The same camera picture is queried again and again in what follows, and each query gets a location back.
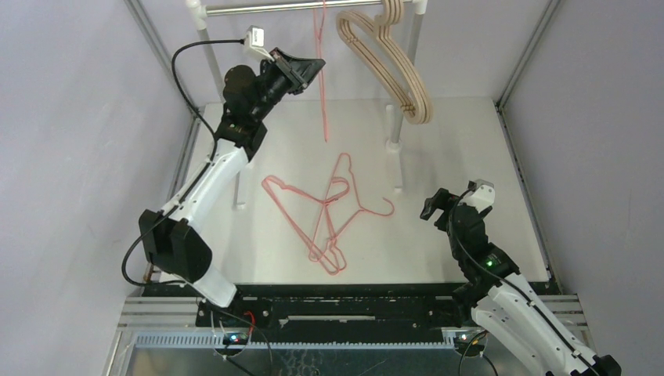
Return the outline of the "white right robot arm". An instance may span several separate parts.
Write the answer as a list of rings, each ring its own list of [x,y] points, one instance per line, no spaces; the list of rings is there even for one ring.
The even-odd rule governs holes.
[[[535,375],[620,375],[618,362],[578,339],[517,263],[489,240],[485,217],[495,196],[492,183],[476,180],[460,195],[440,188],[424,201],[420,218],[442,211],[435,227],[447,234],[452,257],[467,280],[453,293],[453,318],[482,327]]]

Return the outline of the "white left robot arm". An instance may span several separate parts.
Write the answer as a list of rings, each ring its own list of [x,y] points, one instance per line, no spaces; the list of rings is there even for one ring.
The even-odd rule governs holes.
[[[211,152],[159,211],[145,210],[139,217],[146,260],[214,304],[215,317],[227,327],[243,320],[245,307],[234,298],[236,285],[214,266],[200,231],[218,196],[258,152],[267,134],[265,118],[283,97],[302,94],[326,65],[321,58],[295,57],[279,48],[247,52],[258,60],[259,71],[237,65],[226,72],[223,112],[210,129]]]

